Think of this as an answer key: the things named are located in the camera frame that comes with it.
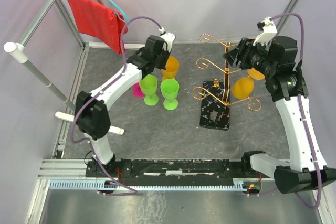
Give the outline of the orange plastic goblet front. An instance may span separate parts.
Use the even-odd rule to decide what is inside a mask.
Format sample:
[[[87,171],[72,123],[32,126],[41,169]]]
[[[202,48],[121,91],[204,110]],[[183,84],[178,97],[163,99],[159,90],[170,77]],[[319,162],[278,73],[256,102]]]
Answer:
[[[163,75],[161,81],[164,81],[166,79],[175,80],[175,76],[177,75],[179,67],[180,67],[179,61],[175,57],[169,56],[165,69],[161,70],[161,73]]]

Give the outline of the orange plastic goblet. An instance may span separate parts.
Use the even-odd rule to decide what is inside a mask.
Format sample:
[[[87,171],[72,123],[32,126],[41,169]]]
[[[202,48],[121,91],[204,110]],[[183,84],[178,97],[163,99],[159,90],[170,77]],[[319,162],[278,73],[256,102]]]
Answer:
[[[247,76],[240,78],[231,88],[233,96],[239,100],[249,97],[254,89],[255,80],[263,80],[265,75],[254,68],[247,70]]]
[[[169,56],[165,69],[161,70],[161,73],[163,75],[161,81],[164,81],[166,79],[175,80],[175,76],[177,75],[179,67],[180,67],[179,61],[175,57]]]

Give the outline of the green plastic goblet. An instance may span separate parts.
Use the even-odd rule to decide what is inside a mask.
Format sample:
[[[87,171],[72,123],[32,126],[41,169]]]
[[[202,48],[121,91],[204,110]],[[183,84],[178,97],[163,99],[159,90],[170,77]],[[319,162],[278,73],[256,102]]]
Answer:
[[[157,78],[149,74],[139,82],[139,85],[142,93],[145,95],[145,104],[148,106],[156,105],[159,101],[159,97],[156,94],[158,88]]]
[[[175,79],[166,79],[160,85],[161,93],[164,98],[163,105],[167,110],[175,110],[178,107],[177,96],[180,85]]]

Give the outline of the pink plastic goblet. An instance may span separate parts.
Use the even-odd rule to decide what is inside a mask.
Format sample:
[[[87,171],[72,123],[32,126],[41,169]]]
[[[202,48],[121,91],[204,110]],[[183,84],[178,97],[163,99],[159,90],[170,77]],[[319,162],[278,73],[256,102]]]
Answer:
[[[139,83],[136,83],[133,85],[133,90],[132,90],[133,95],[136,98],[143,98],[145,97],[144,93],[142,92]]]

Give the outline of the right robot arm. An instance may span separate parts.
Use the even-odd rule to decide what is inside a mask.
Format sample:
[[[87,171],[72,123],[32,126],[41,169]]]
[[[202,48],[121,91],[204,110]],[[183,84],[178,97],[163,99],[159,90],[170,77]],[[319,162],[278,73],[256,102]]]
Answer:
[[[301,63],[296,63],[297,41],[276,36],[269,49],[242,38],[223,56],[231,66],[254,68],[265,76],[265,86],[280,113],[290,152],[290,162],[269,157],[264,152],[249,152],[240,164],[246,177],[262,172],[274,179],[282,194],[316,190],[335,181],[335,169],[329,168],[318,147],[309,113],[308,89]]]

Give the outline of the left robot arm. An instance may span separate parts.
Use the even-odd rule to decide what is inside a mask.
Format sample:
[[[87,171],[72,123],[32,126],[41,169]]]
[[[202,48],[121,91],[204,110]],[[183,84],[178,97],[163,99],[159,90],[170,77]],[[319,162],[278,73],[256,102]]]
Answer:
[[[116,171],[112,161],[114,153],[108,142],[110,108],[130,87],[151,74],[155,68],[165,69],[174,41],[175,35],[172,33],[151,35],[145,46],[129,57],[126,65],[108,81],[90,93],[78,93],[74,124],[92,147],[92,153],[99,161],[97,170],[104,177],[110,177]]]

